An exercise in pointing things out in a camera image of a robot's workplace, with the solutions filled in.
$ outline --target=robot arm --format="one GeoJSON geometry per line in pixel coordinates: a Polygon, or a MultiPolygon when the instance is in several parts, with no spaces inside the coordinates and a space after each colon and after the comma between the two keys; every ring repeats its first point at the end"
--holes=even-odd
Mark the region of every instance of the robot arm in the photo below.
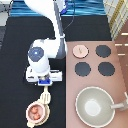
{"type": "Polygon", "coordinates": [[[30,46],[28,51],[30,66],[26,71],[26,79],[28,82],[38,82],[38,85],[41,85],[40,81],[44,80],[45,76],[49,76],[49,79],[53,81],[62,81],[62,72],[51,73],[48,60],[48,58],[63,59],[67,54],[58,5],[53,0],[24,1],[30,9],[51,20],[56,38],[55,40],[38,39],[30,46]]]}
{"type": "Polygon", "coordinates": [[[36,40],[33,47],[43,46],[48,58],[64,58],[67,54],[67,45],[57,3],[53,0],[25,0],[25,3],[33,11],[50,19],[55,31],[55,40],[36,40]]]}

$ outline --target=cable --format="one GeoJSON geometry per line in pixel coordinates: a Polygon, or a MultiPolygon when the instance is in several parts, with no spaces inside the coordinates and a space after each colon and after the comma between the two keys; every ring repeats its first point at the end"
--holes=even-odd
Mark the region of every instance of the cable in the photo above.
{"type": "Polygon", "coordinates": [[[67,26],[67,27],[65,27],[64,28],[64,30],[63,30],[63,32],[73,23],[73,21],[74,21],[74,17],[75,17],[75,0],[73,0],[73,3],[74,3],[74,12],[73,12],[73,18],[72,18],[72,21],[70,22],[70,24],[67,26]]]}
{"type": "Polygon", "coordinates": [[[10,2],[10,4],[9,4],[9,9],[8,9],[8,12],[7,12],[7,13],[8,13],[8,16],[10,16],[10,15],[9,15],[9,11],[11,10],[10,7],[11,7],[11,4],[12,4],[13,1],[14,1],[14,0],[11,0],[11,2],[10,2]]]}

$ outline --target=black circle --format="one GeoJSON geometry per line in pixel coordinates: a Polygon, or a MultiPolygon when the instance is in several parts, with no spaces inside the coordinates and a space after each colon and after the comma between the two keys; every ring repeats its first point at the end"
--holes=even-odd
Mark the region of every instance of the black circle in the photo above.
{"type": "Polygon", "coordinates": [[[87,76],[91,71],[91,68],[86,62],[79,62],[75,65],[75,72],[79,76],[87,76]]]}
{"type": "Polygon", "coordinates": [[[111,54],[111,49],[106,45],[99,45],[96,47],[96,54],[100,57],[108,57],[111,54]]]}
{"type": "Polygon", "coordinates": [[[114,66],[109,62],[100,63],[98,70],[103,76],[112,76],[115,72],[114,66]]]}

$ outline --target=blue surface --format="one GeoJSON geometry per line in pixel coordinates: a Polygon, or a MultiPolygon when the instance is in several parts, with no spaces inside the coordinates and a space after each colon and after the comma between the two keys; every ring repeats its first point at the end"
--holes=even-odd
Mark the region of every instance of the blue surface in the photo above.
{"type": "MultiPolygon", "coordinates": [[[[62,16],[72,16],[74,4],[68,1],[68,10],[62,16]]],[[[75,0],[75,15],[106,15],[103,0],[75,0]]],[[[10,16],[42,16],[30,10],[24,0],[14,0],[10,16]]]]}

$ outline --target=bowl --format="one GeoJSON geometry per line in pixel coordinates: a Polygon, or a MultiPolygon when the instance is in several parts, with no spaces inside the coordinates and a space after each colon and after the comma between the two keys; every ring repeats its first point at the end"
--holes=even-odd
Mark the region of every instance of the bowl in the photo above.
{"type": "Polygon", "coordinates": [[[99,87],[87,87],[76,98],[76,112],[79,118],[91,127],[105,127],[114,118],[112,97],[99,87]]]}
{"type": "Polygon", "coordinates": [[[29,122],[33,123],[33,124],[37,124],[42,122],[43,120],[45,120],[46,117],[46,108],[43,104],[41,104],[40,102],[33,102],[32,104],[30,104],[26,110],[26,118],[29,122]],[[36,107],[38,108],[38,114],[40,115],[40,118],[35,120],[34,119],[34,113],[32,113],[32,108],[36,107]]]}

